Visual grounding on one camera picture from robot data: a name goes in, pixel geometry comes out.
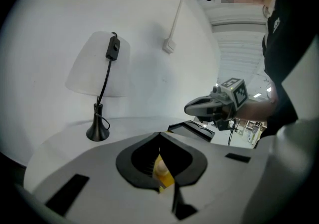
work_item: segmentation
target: round table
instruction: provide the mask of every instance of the round table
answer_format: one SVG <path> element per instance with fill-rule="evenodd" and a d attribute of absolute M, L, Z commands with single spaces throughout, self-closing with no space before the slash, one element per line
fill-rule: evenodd
<path fill-rule="evenodd" d="M 50 174 L 91 148 L 137 135 L 167 131 L 169 125 L 183 121 L 163 116 L 109 119 L 110 136 L 102 142 L 93 142 L 86 137 L 86 130 L 92 122 L 69 127 L 39 146 L 28 163 L 23 186 L 32 193 Z"/>

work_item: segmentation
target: white wall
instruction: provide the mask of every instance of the white wall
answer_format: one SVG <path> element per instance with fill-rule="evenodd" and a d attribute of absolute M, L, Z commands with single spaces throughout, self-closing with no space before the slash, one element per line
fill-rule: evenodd
<path fill-rule="evenodd" d="M 19 0 L 0 38 L 0 150 L 26 165 L 67 126 L 92 119 L 95 97 L 65 81 L 90 35 L 117 32 L 131 45 L 131 90 L 104 100 L 104 116 L 184 117 L 184 105 L 210 92 L 219 49 L 196 0 L 185 0 L 172 55 L 161 49 L 179 0 Z"/>

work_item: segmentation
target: white lampshade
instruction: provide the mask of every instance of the white lampshade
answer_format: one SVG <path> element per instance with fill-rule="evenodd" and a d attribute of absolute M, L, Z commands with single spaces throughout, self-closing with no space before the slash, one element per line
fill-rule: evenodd
<path fill-rule="evenodd" d="M 65 86 L 78 93 L 99 96 L 103 87 L 109 59 L 105 54 L 110 38 L 108 32 L 94 32 L 77 56 Z M 125 97 L 129 84 L 130 45 L 120 36 L 119 56 L 111 64 L 104 97 Z"/>

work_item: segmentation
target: yellow object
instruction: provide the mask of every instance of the yellow object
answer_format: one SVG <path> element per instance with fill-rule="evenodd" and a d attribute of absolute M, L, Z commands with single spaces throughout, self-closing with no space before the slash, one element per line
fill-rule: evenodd
<path fill-rule="evenodd" d="M 173 176 L 170 174 L 169 170 L 165 166 L 165 163 L 160 155 L 155 161 L 153 172 L 166 188 L 175 183 Z"/>

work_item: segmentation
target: black lamp base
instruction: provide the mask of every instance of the black lamp base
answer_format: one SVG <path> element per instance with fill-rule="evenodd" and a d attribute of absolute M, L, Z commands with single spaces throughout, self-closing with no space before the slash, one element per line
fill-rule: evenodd
<path fill-rule="evenodd" d="M 100 104 L 97 108 L 96 113 L 102 116 L 103 105 Z M 102 123 L 102 118 L 94 115 L 92 126 L 86 131 L 86 136 L 92 141 L 101 142 L 107 139 L 110 135 L 110 132 L 104 127 Z"/>

